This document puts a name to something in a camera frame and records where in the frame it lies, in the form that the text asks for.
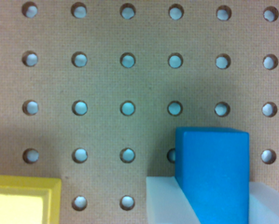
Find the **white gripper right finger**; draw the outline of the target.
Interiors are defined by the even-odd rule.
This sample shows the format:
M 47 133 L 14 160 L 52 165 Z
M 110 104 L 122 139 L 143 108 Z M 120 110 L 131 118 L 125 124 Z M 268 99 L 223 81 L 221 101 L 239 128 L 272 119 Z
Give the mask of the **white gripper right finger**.
M 249 224 L 279 224 L 279 192 L 263 183 L 249 183 Z

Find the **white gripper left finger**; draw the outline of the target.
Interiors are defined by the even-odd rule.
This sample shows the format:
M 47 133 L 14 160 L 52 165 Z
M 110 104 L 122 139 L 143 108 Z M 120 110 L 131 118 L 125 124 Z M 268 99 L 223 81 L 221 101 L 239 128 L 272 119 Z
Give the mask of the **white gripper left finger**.
M 201 224 L 175 178 L 146 178 L 148 224 Z

